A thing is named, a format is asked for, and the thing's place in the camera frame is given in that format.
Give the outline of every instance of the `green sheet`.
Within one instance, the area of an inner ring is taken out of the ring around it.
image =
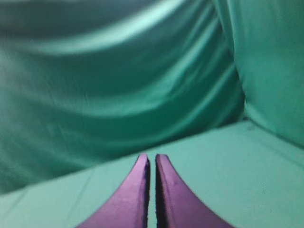
[[[155,155],[170,157],[195,194],[238,228],[303,228],[304,153],[242,122],[146,151],[148,227],[156,227]],[[137,154],[0,197],[2,228],[74,228],[116,190]]]
[[[259,125],[304,147],[304,1],[215,0]]]
[[[210,0],[0,1],[0,193],[239,120]]]

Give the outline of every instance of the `purple object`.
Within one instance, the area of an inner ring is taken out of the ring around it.
[[[232,228],[178,175],[167,155],[156,156],[157,228]]]
[[[77,228],[146,228],[149,189],[150,162],[141,154],[112,197]]]

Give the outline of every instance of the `green cloth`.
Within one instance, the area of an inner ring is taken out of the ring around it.
[[[246,114],[304,147],[304,1],[215,0]]]
[[[237,228],[304,227],[304,153],[251,122],[146,151],[151,161],[148,227],[156,228],[155,155],[214,212]],[[74,228],[118,188],[137,154],[0,197],[1,228]]]
[[[0,193],[239,120],[210,0],[0,1]]]

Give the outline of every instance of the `green fabric backdrop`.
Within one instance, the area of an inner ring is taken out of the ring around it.
[[[215,0],[259,125],[304,147],[304,1]]]
[[[0,2],[0,193],[239,120],[210,0]]]

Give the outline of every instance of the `green mat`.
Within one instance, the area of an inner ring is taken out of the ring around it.
[[[156,227],[155,163],[169,155],[185,182],[218,215],[240,228],[302,228],[304,153],[251,122],[146,151],[151,160],[148,227]],[[2,228],[73,228],[99,208],[137,154],[0,197]]]

